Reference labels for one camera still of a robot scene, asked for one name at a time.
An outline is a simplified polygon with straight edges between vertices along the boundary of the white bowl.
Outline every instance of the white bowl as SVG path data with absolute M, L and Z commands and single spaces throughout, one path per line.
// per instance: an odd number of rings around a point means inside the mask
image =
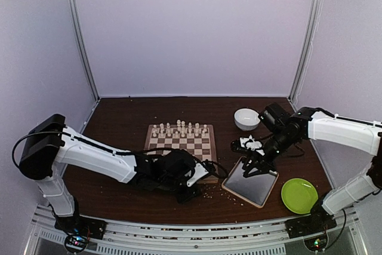
M 234 115 L 235 124 L 242 131 L 252 131 L 254 130 L 260 123 L 260 119 L 258 118 L 258 113 L 251 109 L 239 109 L 235 112 Z

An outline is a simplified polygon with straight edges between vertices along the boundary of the black cable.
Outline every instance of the black cable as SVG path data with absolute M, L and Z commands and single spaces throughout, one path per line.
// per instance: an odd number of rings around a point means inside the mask
M 296 149 L 298 149 L 301 153 L 298 153 L 296 155 L 286 155 L 285 156 L 286 158 L 299 158 L 299 157 L 305 155 L 305 150 L 301 146 L 298 146 L 297 144 L 294 144 L 294 147 Z
M 345 226 L 346 226 L 346 212 L 344 209 L 342 209 L 342 212 L 344 213 L 344 225 L 341 228 L 340 233 L 338 234 L 337 238 L 330 244 L 327 248 L 325 248 L 325 251 L 327 251 L 329 248 L 331 248 L 337 241 L 340 239 L 342 233 L 344 232 Z
M 272 137 L 273 134 L 268 134 L 267 136 L 264 136 L 264 137 L 259 137 L 258 139 L 256 139 L 257 142 L 260 142 L 262 140 L 266 140 L 266 139 L 269 139 L 270 137 Z
M 72 135 L 69 134 L 69 133 L 65 133 L 64 131 L 39 131 L 37 133 L 32 133 L 32 134 L 27 134 L 26 136 L 23 136 L 22 138 L 20 138 L 13 146 L 13 149 L 12 149 L 12 161 L 13 161 L 13 164 L 19 168 L 19 165 L 16 163 L 16 160 L 14 158 L 14 153 L 17 149 L 17 146 L 23 141 L 23 140 L 26 140 L 28 139 L 29 137 L 34 137 L 34 136 L 38 136 L 38 135 L 41 135 L 41 134 L 64 134 L 65 136 L 69 136 L 71 137 Z
M 378 190 L 378 191 L 375 191 L 375 192 L 373 192 L 372 194 L 373 194 L 373 195 L 378 195 L 378 194 L 381 193 L 381 191 L 382 191 L 382 189 L 380 189 L 380 190 Z

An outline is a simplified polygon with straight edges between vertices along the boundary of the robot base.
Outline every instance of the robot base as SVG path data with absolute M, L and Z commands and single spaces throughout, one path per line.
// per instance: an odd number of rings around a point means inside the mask
M 82 226 L 88 226 L 90 230 L 90 238 L 94 239 L 103 239 L 103 234 L 105 233 L 106 229 L 106 222 L 103 220 L 99 219 L 93 219 L 93 218 L 87 218 L 87 217 L 80 217 L 81 225 Z M 61 231 L 66 231 L 62 227 L 62 225 L 59 224 L 58 221 L 54 224 L 54 228 L 61 230 Z M 88 229 L 87 228 L 81 228 L 78 232 L 80 236 L 87 237 L 88 236 Z
M 325 230 L 337 227 L 335 219 L 332 217 L 326 218 L 320 224 L 313 224 L 312 216 L 304 216 L 295 219 L 289 219 L 285 222 L 286 231 L 289 238 L 293 239 L 301 236 L 308 236 L 315 233 L 324 232 Z

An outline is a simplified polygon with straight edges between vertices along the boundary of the metal frame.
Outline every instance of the metal frame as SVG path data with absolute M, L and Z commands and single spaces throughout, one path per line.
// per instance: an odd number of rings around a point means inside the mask
M 297 99 L 298 89 L 300 88 L 301 82 L 304 78 L 304 71 L 309 61 L 309 54 L 310 54 L 310 50 L 312 49 L 311 44 L 312 44 L 313 34 L 317 27 L 321 3 L 322 3 L 322 0 L 312 0 L 312 6 L 310 7 L 310 15 L 309 15 L 308 26 L 306 29 L 303 49 L 301 51 L 300 60 L 298 62 L 298 67 L 297 67 L 296 75 L 293 81 L 292 90 L 289 95 L 289 100 L 293 103 L 295 103 Z
M 354 208 L 347 208 L 346 213 L 346 225 L 352 232 L 357 253 L 367 255 L 362 225 Z M 339 213 L 336 217 L 338 226 L 333 230 L 341 229 L 343 220 L 342 213 Z M 285 244 L 303 239 L 289 239 L 284 224 L 286 219 L 220 225 L 153 225 L 105 221 L 107 227 L 103 240 L 92 239 L 87 252 L 104 255 L 245 255 L 267 254 L 268 250 L 268 254 L 283 255 L 286 252 Z M 66 235 L 54 229 L 54 222 L 51 210 L 39 205 L 32 219 L 33 228 L 24 255 L 34 255 L 39 238 L 63 243 Z
M 89 59 L 85 49 L 84 37 L 82 36 L 81 27 L 79 24 L 79 16 L 78 16 L 76 0 L 69 0 L 69 6 L 70 6 L 70 12 L 72 14 L 73 27 L 76 34 L 76 41 L 77 41 L 77 46 L 79 50 L 79 55 L 81 57 L 81 62 L 84 67 L 85 74 L 86 74 L 88 83 L 90 85 L 90 89 L 93 94 L 94 100 L 98 101 L 100 99 L 100 96 L 97 91 L 96 83 L 94 81 L 93 73 L 91 72 Z

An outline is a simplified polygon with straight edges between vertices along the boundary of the wooden chessboard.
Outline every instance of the wooden chessboard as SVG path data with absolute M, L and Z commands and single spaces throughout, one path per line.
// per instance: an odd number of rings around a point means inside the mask
M 176 125 L 171 125 L 170 129 L 172 133 L 169 135 L 166 133 L 158 133 L 153 137 L 153 125 L 149 125 L 147 131 L 146 143 L 144 149 L 155 148 L 173 148 L 173 149 L 185 149 L 201 161 L 206 159 L 217 162 L 216 146 L 214 128 L 212 125 L 207 125 L 207 132 L 205 134 L 199 133 L 197 136 L 195 133 L 185 133 L 184 137 L 181 134 L 175 135 L 177 131 Z M 157 150 L 155 152 L 149 152 L 147 154 L 166 155 L 170 151 Z M 217 183 L 218 178 L 215 176 L 209 176 L 206 179 L 198 181 L 198 183 Z

